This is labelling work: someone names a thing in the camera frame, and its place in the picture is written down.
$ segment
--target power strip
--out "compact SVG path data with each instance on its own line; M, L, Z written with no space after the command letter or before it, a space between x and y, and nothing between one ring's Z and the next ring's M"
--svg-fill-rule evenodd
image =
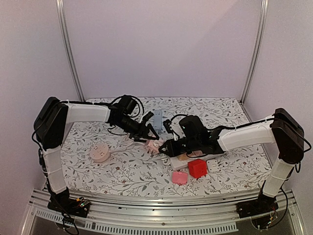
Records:
M189 158L189 159L183 160L183 161L180 161L178 158L173 157L173 158L170 158L170 161L171 161L171 166L172 166L173 170L180 170L180 169L188 167L188 162L191 162L195 159L202 159L202 160L206 161L206 160L210 160L210 159L216 158L216 157L221 156L221 155L223 155L223 154L211 154L211 155L206 155L202 158Z

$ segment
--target red cube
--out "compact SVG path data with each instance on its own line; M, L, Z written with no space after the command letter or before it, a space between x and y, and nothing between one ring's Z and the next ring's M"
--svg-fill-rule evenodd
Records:
M188 162L189 174L195 178L200 178L207 174L206 162L201 159L196 159Z

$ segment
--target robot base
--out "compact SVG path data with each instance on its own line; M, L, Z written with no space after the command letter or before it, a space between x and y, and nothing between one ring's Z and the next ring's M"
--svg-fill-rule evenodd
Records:
M77 202L75 199L69 199L69 205L77 205ZM78 208L70 208L66 207L64 208L70 215L78 216L78 217L83 217L87 218L88 212L89 212L90 204L85 205L83 208L78 207ZM56 211L56 212L64 212L57 203L53 202L53 200L50 200L48 203L48 209Z
M251 217L259 214L268 213L270 211L273 211L274 209L278 209L278 204L276 201L274 201L271 205L265 201L260 201L258 199L246 201L246 202L240 202L236 205L237 207L237 213L239 215L239 218L246 218ZM269 227L269 222L271 216L270 215L264 215L258 218L251 219L252 224L257 229L267 229Z

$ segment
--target floral tablecloth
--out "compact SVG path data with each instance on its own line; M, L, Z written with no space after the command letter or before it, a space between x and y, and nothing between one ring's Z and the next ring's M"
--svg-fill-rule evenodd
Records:
M241 106L233 98L141 100L146 112L161 109L163 120L175 114L193 114L198 115L208 128L218 125L237 126L248 122ZM160 155L147 154L139 143L134 143L124 151L111 153L111 158L104 163L94 163L89 156L93 145L106 143L111 150L118 150L132 141L125 136L110 134L108 127L107 123L99 122L80 122L73 125L61 151L63 174L70 189L146 197L210 195L259 188L270 171L270 165L260 145L225 153L217 158L220 172L209 173L199 179L188 176L188 183L183 186L172 183L173 170L171 166L163 165ZM111 131L123 133L119 128ZM172 138L165 130L160 137Z

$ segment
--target white wall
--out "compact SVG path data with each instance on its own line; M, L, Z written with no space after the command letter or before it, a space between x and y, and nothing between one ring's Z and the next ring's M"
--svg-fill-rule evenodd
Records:
M313 2L273 0L260 57L246 107L254 119L284 107L313 143ZM269 148L273 160L277 149ZM305 154L300 174L288 182L308 234L313 234L313 151Z
M42 186L33 122L49 96L77 99L55 0L0 3L0 234L15 235Z
M87 98L239 98L261 1L68 0L65 12Z

